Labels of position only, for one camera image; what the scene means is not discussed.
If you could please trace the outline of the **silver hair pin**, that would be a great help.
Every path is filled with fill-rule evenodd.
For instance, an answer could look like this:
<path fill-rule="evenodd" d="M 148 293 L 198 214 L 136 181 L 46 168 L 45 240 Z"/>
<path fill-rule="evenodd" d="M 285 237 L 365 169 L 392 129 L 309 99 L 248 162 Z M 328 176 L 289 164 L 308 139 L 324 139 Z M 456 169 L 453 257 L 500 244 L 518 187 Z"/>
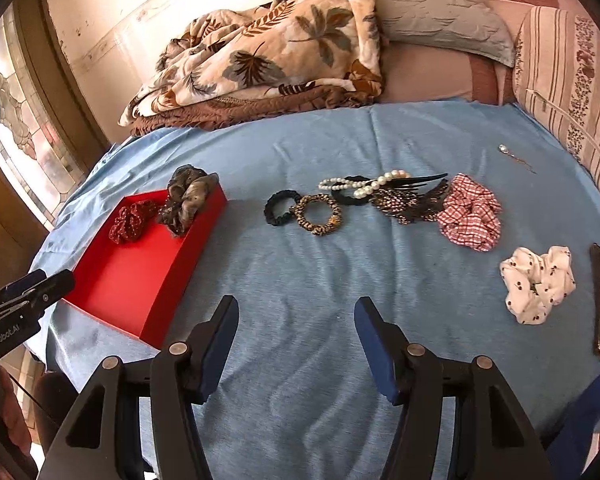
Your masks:
<path fill-rule="evenodd" d="M 510 159 L 513 159 L 514 162 L 518 162 L 518 164 L 521 164 L 522 166 L 526 167 L 530 172 L 532 172 L 532 174 L 534 174 L 532 166 L 522 158 L 515 155 L 505 144 L 500 144 L 498 146 L 498 150 L 503 155 L 507 156 Z"/>

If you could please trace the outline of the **blue bed sheet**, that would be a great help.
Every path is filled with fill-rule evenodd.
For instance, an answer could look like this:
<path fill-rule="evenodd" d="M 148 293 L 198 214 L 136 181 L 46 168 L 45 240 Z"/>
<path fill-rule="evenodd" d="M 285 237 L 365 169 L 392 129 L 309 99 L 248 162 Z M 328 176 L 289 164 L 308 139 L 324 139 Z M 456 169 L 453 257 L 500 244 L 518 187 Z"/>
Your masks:
<path fill-rule="evenodd" d="M 503 155 L 505 144 L 528 162 Z M 463 101 L 285 115 L 213 132 L 159 129 L 112 148 L 61 211 L 33 266 L 71 269 L 123 197 L 160 190 L 189 164 L 227 197 L 169 339 L 234 296 L 239 326 L 218 390 L 196 423 L 218 479 L 375 479 L 400 412 L 376 389 L 353 321 L 358 298 L 442 358 L 493 359 L 536 431 L 547 434 L 600 374 L 588 250 L 600 245 L 600 192 L 538 122 L 513 105 Z M 371 206 L 315 236 L 263 217 L 283 188 L 328 177 L 467 174 L 500 201 L 490 252 L 450 243 L 433 223 L 401 226 Z M 525 247 L 571 252 L 577 288 L 540 325 L 505 305 L 500 263 Z"/>

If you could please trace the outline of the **white dotted scrunchie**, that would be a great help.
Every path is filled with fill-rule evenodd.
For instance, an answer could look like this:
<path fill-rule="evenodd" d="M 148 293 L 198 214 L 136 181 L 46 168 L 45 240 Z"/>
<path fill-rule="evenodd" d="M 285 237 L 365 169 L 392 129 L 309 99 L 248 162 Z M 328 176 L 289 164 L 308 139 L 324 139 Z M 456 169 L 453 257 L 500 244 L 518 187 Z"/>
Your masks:
<path fill-rule="evenodd" d="M 500 274 L 507 289 L 506 308 L 521 325 L 543 324 L 577 288 L 566 246 L 552 246 L 542 255 L 518 247 L 500 263 Z"/>

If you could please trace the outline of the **stained glass window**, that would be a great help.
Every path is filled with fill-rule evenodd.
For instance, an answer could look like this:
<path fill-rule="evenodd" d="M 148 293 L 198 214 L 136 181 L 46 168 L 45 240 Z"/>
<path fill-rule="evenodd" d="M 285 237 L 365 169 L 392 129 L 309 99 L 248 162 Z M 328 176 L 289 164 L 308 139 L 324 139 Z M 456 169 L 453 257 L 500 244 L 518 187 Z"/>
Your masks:
<path fill-rule="evenodd" d="M 12 8 L 0 17 L 0 168 L 47 231 L 85 179 L 34 88 Z"/>

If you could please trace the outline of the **grey brown scrunchie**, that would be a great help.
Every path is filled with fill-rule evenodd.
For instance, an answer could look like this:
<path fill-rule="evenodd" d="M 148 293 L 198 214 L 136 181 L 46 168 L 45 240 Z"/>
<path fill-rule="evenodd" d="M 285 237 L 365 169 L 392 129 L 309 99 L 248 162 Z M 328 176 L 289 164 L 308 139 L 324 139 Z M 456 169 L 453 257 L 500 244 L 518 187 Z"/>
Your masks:
<path fill-rule="evenodd" d="M 174 236 L 185 235 L 218 184 L 216 172 L 207 174 L 192 165 L 178 167 L 169 180 L 168 196 L 158 212 L 157 221 Z"/>

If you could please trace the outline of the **striped floral pillow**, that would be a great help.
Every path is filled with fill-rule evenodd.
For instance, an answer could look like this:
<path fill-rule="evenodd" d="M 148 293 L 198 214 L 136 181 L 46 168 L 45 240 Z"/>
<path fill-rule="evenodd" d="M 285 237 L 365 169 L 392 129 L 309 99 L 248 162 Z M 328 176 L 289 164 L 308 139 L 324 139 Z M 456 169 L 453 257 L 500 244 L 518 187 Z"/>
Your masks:
<path fill-rule="evenodd" d="M 600 31 L 590 18 L 534 6 L 516 39 L 518 104 L 577 159 L 600 190 Z"/>

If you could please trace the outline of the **pink maroon pillow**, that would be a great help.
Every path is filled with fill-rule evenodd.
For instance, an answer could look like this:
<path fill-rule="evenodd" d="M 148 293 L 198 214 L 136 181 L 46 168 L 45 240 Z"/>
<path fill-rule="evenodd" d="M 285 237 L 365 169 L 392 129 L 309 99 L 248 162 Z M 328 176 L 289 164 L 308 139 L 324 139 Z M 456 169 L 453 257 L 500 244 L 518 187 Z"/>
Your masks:
<path fill-rule="evenodd" d="M 583 13 L 579 0 L 483 0 L 516 39 L 532 6 Z M 391 41 L 382 54 L 381 103 L 463 99 L 490 105 L 513 102 L 512 70 L 481 54 Z"/>

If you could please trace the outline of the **leopard print scrunchie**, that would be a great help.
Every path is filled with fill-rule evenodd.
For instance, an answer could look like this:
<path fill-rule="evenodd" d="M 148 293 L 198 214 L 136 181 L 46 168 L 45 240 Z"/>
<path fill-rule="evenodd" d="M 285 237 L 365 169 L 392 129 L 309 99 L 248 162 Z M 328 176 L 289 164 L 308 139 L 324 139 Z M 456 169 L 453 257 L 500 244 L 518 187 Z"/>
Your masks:
<path fill-rule="evenodd" d="M 298 226 L 315 236 L 325 236 L 342 226 L 342 209 L 327 194 L 305 195 L 290 208 Z"/>

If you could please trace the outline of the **grey pillow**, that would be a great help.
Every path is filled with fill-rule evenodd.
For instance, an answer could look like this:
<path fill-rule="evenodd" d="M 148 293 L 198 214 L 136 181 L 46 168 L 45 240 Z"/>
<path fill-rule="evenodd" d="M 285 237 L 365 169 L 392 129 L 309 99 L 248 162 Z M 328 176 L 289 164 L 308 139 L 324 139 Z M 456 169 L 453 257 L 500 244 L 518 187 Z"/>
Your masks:
<path fill-rule="evenodd" d="M 376 0 L 381 28 L 391 41 L 481 55 L 515 64 L 512 34 L 483 0 Z"/>

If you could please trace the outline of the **leaf print blanket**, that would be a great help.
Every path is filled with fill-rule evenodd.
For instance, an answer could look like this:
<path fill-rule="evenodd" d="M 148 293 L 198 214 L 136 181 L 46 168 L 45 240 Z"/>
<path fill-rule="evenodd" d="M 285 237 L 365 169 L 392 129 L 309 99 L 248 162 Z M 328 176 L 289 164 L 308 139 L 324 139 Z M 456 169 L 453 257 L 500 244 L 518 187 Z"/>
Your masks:
<path fill-rule="evenodd" d="M 119 124 L 224 96 L 271 99 L 319 86 L 375 99 L 384 85 L 380 54 L 376 0 L 272 0 L 212 11 L 166 44 Z"/>

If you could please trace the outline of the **black hair claw clip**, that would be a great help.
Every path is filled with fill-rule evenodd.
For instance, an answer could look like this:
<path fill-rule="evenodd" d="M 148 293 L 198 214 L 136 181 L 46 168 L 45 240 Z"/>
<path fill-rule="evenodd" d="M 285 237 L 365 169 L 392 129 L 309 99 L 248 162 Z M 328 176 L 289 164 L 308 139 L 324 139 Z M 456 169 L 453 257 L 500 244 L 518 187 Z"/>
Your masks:
<path fill-rule="evenodd" d="M 435 222 L 449 193 L 447 174 L 392 180 L 370 196 L 370 203 L 402 226 Z"/>

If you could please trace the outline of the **dark red scrunchie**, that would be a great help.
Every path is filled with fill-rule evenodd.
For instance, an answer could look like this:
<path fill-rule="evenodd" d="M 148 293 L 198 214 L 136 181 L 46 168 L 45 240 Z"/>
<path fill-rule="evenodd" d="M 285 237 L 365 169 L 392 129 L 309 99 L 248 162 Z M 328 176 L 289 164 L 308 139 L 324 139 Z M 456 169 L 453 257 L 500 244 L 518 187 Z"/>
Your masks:
<path fill-rule="evenodd" d="M 109 230 L 109 239 L 117 245 L 132 243 L 139 240 L 147 226 L 158 212 L 154 200 L 141 200 L 130 206 L 123 206 Z"/>

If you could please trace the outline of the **red checked scrunchie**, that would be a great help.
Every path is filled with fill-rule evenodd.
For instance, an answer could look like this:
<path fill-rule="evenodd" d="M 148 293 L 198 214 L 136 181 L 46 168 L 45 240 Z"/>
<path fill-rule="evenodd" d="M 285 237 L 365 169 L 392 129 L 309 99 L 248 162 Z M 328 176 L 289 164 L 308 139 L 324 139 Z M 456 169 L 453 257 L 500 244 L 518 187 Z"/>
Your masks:
<path fill-rule="evenodd" d="M 466 174 L 458 174 L 437 219 L 441 234 L 451 243 L 490 252 L 501 238 L 501 212 L 492 191 Z"/>

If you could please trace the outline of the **red tray box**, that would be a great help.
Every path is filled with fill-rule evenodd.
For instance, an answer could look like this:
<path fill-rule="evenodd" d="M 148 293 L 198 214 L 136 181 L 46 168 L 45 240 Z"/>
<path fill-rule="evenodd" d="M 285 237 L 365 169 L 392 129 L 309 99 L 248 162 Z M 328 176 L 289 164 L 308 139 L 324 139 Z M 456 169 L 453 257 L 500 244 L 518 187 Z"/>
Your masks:
<path fill-rule="evenodd" d="M 217 186 L 183 236 L 149 220 L 136 242 L 117 244 L 109 231 L 124 207 L 143 200 L 158 206 L 165 190 L 122 198 L 73 270 L 76 286 L 68 304 L 132 338 L 159 349 L 198 260 L 227 204 Z"/>

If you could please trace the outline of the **brown fringed blanket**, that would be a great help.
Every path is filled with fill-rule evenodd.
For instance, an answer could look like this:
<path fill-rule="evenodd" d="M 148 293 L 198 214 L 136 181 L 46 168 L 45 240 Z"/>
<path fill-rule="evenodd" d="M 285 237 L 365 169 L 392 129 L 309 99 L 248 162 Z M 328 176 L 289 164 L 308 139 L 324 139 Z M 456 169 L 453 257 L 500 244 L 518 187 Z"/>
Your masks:
<path fill-rule="evenodd" d="M 339 107 L 358 108 L 373 104 L 376 100 L 374 96 L 366 92 L 348 91 L 339 86 L 315 87 L 314 84 L 284 86 L 281 84 L 277 90 L 282 90 L 283 93 L 263 99 L 220 96 L 176 110 L 167 110 L 154 116 L 139 117 L 132 122 L 130 133 L 131 136 L 144 136 L 164 127 L 194 127 L 204 131 L 213 131 L 244 122 L 254 122 L 259 119 L 294 113 L 333 110 Z"/>

